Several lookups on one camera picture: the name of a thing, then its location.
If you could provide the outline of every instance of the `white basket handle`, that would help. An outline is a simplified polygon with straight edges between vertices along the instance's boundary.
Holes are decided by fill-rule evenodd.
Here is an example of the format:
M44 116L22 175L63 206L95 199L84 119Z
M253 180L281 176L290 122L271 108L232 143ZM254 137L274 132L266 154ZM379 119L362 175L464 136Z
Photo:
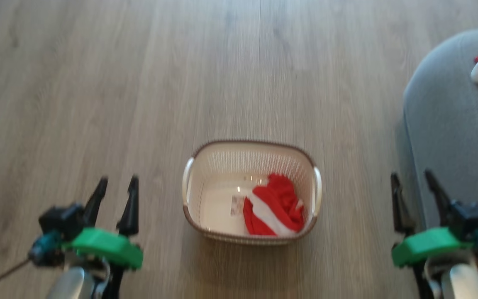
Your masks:
M191 174L191 166L193 165L194 161L195 158L191 157L184 169L184 176L182 178L182 198L184 198L184 206L188 205L188 181L189 174Z
M313 211L313 216L318 216L320 213L320 206L322 204L322 177L320 176L320 170L315 167L315 185L317 188L317 202L315 203L315 210Z

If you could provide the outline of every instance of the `black cable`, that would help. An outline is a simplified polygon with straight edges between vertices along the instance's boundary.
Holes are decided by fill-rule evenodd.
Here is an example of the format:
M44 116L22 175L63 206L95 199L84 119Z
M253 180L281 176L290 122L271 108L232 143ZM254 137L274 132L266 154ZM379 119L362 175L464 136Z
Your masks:
M4 273L0 274L0 280L6 278L7 276L9 276L10 274L13 274L15 271L18 271L20 270L22 267L24 267L25 265L27 265L31 260L29 259L26 259L24 261L21 261L19 264L15 265L14 267L6 270Z

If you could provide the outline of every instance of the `gray fabric upholstery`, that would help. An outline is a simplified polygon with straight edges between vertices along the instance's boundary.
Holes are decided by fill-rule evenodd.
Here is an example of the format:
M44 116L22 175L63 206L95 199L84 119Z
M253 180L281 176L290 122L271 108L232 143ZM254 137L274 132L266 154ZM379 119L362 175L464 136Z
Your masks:
M423 60L405 90L405 125L427 228L439 217L426 168L451 198L478 201L478 86L470 79L476 56L478 30L454 36Z

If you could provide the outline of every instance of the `green bracket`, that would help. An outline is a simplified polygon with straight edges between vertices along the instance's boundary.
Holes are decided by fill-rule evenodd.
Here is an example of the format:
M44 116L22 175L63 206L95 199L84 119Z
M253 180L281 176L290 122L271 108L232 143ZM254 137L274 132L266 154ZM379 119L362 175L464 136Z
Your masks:
M407 237L392 249L392 261L396 267L404 267L442 253L471 248L473 243L457 240L447 227L431 228Z
M63 248L75 250L78 255L104 257L108 262L131 269L140 269L143 264L143 252L138 246L125 236L101 229L85 228L74 240L65 243Z

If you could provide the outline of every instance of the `laundry basket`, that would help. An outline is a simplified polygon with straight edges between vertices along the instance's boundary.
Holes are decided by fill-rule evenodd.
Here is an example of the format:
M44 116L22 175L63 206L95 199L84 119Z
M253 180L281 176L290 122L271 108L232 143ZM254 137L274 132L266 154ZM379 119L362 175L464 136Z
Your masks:
M237 199L266 184L269 174L284 174L304 204L304 228L292 237L252 236ZM251 141L210 142L188 160L182 179L184 214L207 237L255 245L285 244L308 234L322 199L320 172L309 155L281 144Z

